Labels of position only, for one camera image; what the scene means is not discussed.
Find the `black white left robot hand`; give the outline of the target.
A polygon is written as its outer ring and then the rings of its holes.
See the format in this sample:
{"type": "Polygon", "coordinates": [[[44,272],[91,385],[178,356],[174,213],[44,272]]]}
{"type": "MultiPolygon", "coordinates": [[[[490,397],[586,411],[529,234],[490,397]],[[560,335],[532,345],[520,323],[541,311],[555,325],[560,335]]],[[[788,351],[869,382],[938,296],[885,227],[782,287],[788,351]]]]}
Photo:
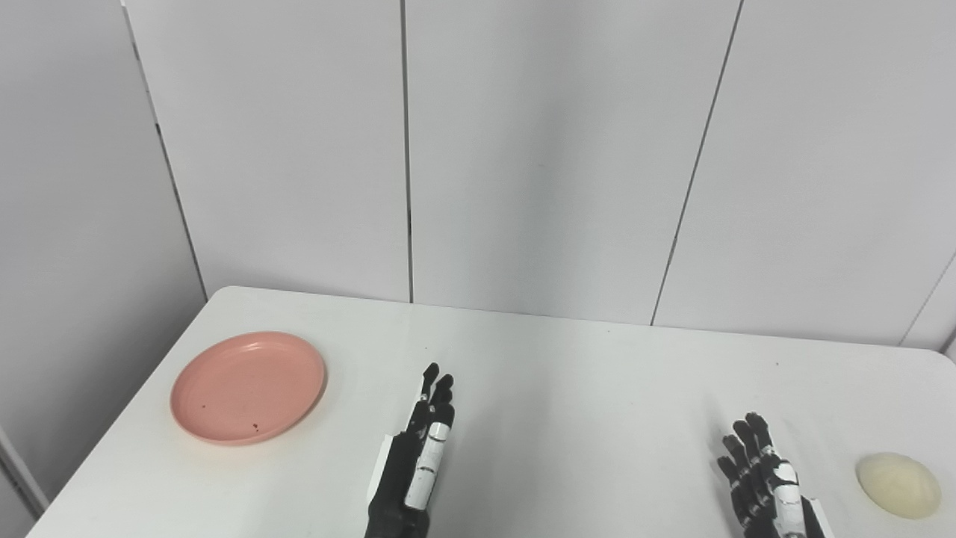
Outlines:
{"type": "Polygon", "coordinates": [[[385,437],[367,504],[365,537],[426,537],[429,503],[455,419],[452,374],[431,363],[406,428],[385,437]]]}

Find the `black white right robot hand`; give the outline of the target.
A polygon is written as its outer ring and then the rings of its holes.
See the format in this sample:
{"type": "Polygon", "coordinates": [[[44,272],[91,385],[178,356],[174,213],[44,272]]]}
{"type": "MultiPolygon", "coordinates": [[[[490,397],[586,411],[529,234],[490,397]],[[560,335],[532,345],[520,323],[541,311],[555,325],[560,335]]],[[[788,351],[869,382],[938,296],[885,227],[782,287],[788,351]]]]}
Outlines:
{"type": "Polygon", "coordinates": [[[803,495],[798,471],[780,455],[759,413],[736,420],[721,445],[726,454],[715,463],[745,537],[833,537],[822,503],[803,495]]]}

